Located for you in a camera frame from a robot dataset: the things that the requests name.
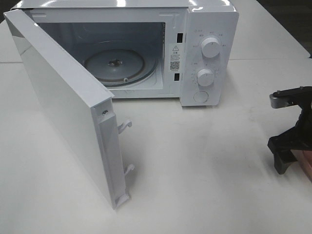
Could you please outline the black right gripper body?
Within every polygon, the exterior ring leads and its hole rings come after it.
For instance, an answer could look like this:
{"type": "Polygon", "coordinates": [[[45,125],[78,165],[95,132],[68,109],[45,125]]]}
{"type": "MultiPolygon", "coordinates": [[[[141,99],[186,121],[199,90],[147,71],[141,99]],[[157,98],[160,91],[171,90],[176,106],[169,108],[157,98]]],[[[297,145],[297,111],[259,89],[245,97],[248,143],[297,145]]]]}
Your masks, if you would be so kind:
{"type": "Polygon", "coordinates": [[[312,107],[302,106],[295,126],[269,138],[268,147],[273,154],[291,150],[312,150],[312,107]]]}

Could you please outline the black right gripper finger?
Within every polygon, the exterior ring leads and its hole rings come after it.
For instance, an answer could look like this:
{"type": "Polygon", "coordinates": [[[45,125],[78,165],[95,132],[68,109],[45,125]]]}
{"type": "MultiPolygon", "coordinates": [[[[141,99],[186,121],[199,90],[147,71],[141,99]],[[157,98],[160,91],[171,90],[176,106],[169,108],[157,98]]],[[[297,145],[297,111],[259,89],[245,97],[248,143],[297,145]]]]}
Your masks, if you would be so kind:
{"type": "Polygon", "coordinates": [[[273,157],[274,167],[279,174],[284,174],[293,163],[297,162],[291,150],[277,151],[273,154],[273,157]]]}

